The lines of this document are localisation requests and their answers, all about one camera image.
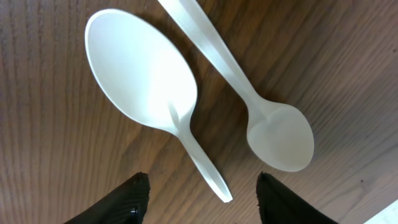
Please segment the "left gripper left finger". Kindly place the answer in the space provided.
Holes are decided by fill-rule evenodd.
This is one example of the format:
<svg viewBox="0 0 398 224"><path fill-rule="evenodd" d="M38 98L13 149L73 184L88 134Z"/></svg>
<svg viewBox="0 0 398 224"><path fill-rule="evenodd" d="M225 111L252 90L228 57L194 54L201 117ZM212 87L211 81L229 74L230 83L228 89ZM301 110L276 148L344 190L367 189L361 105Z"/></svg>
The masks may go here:
<svg viewBox="0 0 398 224"><path fill-rule="evenodd" d="M149 176L138 172L65 224L142 224L148 208L149 192Z"/></svg>

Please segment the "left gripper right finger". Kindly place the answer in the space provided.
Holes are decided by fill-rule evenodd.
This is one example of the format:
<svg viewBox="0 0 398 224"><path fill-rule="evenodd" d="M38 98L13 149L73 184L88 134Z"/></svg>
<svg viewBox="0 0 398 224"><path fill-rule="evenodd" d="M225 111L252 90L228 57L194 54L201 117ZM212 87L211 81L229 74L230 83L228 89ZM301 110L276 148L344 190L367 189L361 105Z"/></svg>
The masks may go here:
<svg viewBox="0 0 398 224"><path fill-rule="evenodd" d="M336 224L269 173L257 177L256 194L263 223Z"/></svg>

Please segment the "white plastic spoon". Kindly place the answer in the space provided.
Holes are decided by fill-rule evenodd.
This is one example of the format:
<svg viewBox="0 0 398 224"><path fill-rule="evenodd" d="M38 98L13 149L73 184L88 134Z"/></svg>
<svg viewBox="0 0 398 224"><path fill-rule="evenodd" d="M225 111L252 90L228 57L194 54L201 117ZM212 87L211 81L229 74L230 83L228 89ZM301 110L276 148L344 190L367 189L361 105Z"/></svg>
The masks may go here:
<svg viewBox="0 0 398 224"><path fill-rule="evenodd" d="M224 203L233 196L190 129L197 83L178 48L145 20L119 9L94 13L85 49L98 85L128 118L176 136Z"/></svg>
<svg viewBox="0 0 398 224"><path fill-rule="evenodd" d="M306 168L315 145L312 129L303 113L294 106L266 100L255 91L196 1L159 2L246 104L247 140L255 155L282 171L297 172Z"/></svg>

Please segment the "white plastic spoon top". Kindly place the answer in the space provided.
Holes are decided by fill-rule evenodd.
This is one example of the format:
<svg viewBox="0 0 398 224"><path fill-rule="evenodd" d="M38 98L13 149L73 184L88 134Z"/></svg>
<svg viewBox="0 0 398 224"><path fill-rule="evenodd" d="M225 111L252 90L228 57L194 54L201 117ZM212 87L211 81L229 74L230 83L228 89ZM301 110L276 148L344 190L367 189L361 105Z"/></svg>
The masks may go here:
<svg viewBox="0 0 398 224"><path fill-rule="evenodd" d="M197 83L178 48L145 20L119 9L94 13L85 49L98 85L128 118L176 136L224 203L233 196L190 129Z"/></svg>

